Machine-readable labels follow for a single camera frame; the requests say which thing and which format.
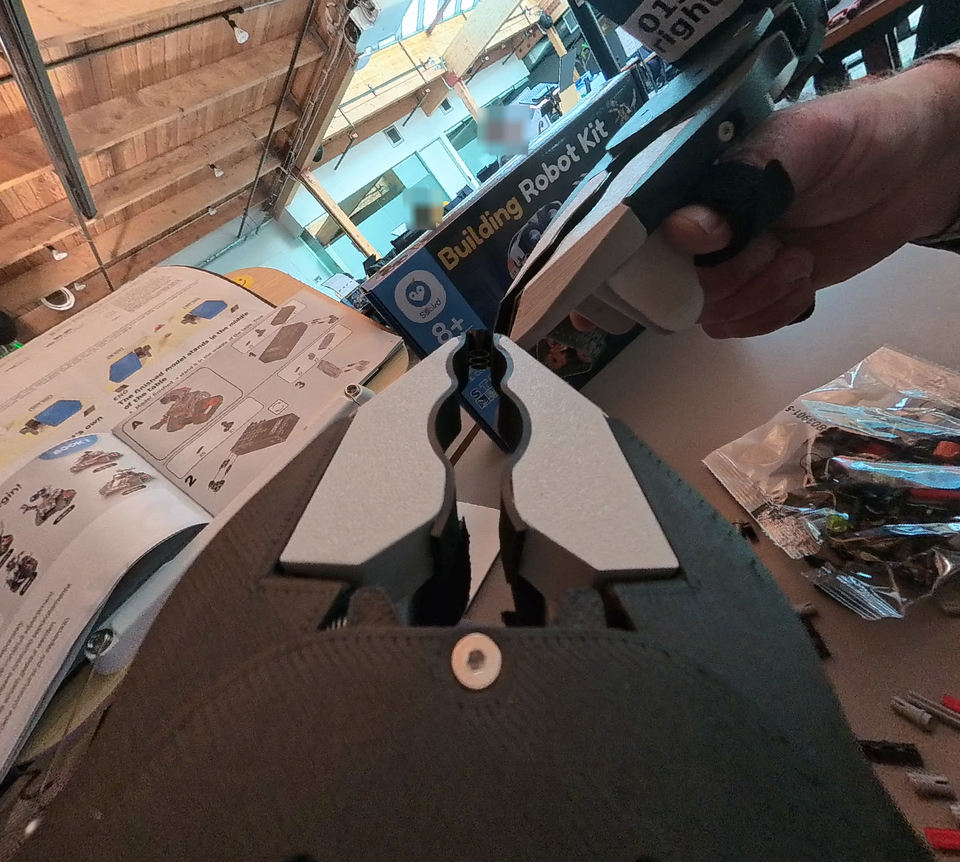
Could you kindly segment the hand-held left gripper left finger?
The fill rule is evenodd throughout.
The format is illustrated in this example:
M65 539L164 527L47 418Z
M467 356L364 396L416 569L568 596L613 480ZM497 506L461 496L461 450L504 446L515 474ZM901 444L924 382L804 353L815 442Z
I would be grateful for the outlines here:
M415 625L460 621L469 542L446 451L469 366L456 337L355 412L280 555L284 570L378 586L409 602Z

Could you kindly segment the long grey axle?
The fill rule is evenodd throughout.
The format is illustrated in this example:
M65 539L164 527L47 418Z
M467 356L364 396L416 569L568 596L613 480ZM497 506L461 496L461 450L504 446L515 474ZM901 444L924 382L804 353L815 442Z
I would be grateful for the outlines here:
M959 732L959 712L944 705L942 702L934 701L915 691L906 693L907 701L915 707L929 713L942 724L950 726Z

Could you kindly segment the person's right hand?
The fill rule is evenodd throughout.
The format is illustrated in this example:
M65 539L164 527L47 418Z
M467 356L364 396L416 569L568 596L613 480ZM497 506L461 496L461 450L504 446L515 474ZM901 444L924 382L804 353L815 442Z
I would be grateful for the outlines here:
M958 229L958 46L777 111L726 160L776 161L794 189L737 256L699 270L702 330L761 336L797 322L820 289Z

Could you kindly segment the blue robot kit box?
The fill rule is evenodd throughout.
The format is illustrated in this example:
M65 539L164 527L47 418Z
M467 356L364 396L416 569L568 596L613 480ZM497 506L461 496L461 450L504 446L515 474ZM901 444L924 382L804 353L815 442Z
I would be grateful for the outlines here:
M495 328L501 302L554 216L644 102L636 75L608 81L362 283L415 357Z

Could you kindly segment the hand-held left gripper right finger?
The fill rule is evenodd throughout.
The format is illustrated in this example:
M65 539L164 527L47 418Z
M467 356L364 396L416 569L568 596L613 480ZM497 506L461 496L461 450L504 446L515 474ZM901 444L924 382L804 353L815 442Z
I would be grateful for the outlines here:
M570 591L669 579L674 553L606 414L504 336L492 336L508 625L544 626Z

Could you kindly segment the clear plastic parts bag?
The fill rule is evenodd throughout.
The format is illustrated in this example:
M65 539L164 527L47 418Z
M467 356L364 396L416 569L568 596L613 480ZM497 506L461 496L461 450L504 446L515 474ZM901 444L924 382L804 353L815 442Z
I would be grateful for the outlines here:
M861 618L959 615L958 371L882 347L703 462Z

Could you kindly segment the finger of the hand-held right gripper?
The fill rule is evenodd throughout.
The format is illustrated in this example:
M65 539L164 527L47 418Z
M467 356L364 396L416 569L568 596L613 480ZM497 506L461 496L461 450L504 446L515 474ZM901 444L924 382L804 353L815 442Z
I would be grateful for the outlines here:
M611 180L610 168L594 168L573 190L561 205L557 214L546 225L539 241L526 258L510 288L505 292L498 308L498 333L509 338L529 338L526 329L518 330L514 323L518 317L523 293L534 276L546 267L563 239L574 229L603 195Z
M527 349L573 311L611 333L632 328L637 315L603 300L600 290L644 242L645 226L626 205L605 215L596 207L566 235L557 234L531 256L510 288L510 340Z

